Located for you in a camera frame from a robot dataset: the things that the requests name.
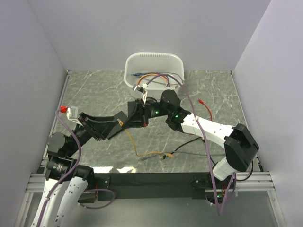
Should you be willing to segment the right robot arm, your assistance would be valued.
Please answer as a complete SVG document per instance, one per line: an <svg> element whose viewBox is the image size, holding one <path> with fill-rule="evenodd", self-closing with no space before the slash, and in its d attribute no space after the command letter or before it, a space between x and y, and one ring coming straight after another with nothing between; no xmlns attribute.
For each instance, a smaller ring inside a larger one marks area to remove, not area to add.
<svg viewBox="0 0 303 227"><path fill-rule="evenodd" d="M165 90L159 101L140 99L128 104L128 118L122 127L146 127L149 119L167 116L165 123L174 131L192 134L211 141L225 150L225 157L213 168L209 185L218 189L234 172L245 172L256 156L259 146L248 128L241 123L224 125L194 115L180 106L181 100L173 90Z"/></svg>

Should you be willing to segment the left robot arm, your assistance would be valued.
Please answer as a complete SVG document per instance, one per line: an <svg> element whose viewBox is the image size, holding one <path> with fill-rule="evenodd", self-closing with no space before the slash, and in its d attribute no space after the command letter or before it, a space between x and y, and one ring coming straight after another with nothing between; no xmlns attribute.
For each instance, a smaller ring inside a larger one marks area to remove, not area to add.
<svg viewBox="0 0 303 227"><path fill-rule="evenodd" d="M108 188L97 188L94 169L79 165L82 146L91 138L105 140L121 132L121 120L126 115L120 111L110 117L95 117L78 113L76 107L62 106L55 112L57 120L70 133L69 136L55 132L48 139L48 162L43 194L37 208L33 227L65 227L72 209L84 192L94 196L99 192L109 193L109 206L115 201L115 193Z"/></svg>

